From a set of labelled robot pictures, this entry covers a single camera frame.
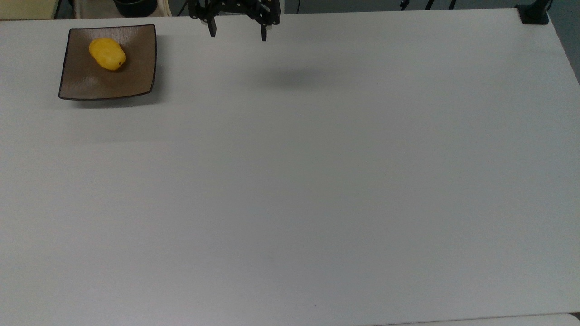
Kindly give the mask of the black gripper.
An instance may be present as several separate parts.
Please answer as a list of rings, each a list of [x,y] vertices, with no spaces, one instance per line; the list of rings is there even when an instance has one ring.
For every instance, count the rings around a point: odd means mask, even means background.
[[[261,25],[261,40],[267,41],[269,29],[281,19],[278,0],[189,0],[190,17],[204,21],[211,37],[216,37],[215,17],[220,13],[241,13]]]

